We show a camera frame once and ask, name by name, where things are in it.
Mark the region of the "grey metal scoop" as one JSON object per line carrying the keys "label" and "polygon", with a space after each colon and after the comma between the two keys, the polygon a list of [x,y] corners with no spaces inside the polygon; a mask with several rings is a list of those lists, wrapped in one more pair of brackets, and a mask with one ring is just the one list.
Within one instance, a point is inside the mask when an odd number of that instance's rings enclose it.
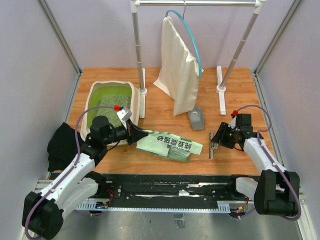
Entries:
{"label": "grey metal scoop", "polygon": [[195,106],[188,111],[188,117],[193,130],[203,130],[205,128],[204,112],[200,107]]}

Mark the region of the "green cat litter bag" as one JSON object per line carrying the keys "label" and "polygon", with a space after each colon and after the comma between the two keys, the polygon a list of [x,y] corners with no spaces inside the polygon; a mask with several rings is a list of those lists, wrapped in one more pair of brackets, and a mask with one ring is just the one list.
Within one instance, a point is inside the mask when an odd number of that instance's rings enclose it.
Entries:
{"label": "green cat litter bag", "polygon": [[145,130],[148,136],[136,143],[136,148],[168,160],[189,162],[191,154],[200,155],[203,145],[170,132]]}

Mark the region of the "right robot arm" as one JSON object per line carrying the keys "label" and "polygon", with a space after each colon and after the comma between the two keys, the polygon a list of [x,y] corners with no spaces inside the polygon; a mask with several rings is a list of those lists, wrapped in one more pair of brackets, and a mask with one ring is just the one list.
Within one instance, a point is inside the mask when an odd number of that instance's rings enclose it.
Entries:
{"label": "right robot arm", "polygon": [[254,180],[248,175],[232,175],[227,196],[232,200],[249,198],[260,215],[297,220],[301,216],[299,175],[288,171],[272,155],[263,137],[254,131],[250,114],[235,111],[231,116],[230,123],[222,122],[216,133],[209,134],[209,158],[213,158],[219,146],[233,149],[238,145],[251,158],[260,176]]}

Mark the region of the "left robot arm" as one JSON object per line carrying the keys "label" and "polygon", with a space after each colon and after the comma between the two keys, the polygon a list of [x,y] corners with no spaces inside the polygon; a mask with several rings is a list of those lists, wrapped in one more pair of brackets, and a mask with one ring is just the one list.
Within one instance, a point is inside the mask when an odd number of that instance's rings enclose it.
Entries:
{"label": "left robot arm", "polygon": [[22,226],[30,240],[53,239],[65,219],[91,196],[101,198],[107,185],[94,179],[92,170],[108,152],[109,144],[126,141],[129,145],[148,136],[148,133],[128,118],[121,126],[113,127],[107,117],[97,116],[90,126],[84,144],[77,148],[71,163],[49,185],[36,193],[31,191],[24,200]]}

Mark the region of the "piano pattern bag clip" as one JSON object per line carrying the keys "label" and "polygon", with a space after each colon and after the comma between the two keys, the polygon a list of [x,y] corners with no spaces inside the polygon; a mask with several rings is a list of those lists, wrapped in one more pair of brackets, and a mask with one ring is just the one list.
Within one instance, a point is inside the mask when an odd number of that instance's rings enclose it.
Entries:
{"label": "piano pattern bag clip", "polygon": [[214,138],[214,133],[209,133],[209,160],[213,160],[214,158],[214,150],[218,149],[219,144],[213,142],[212,139]]}

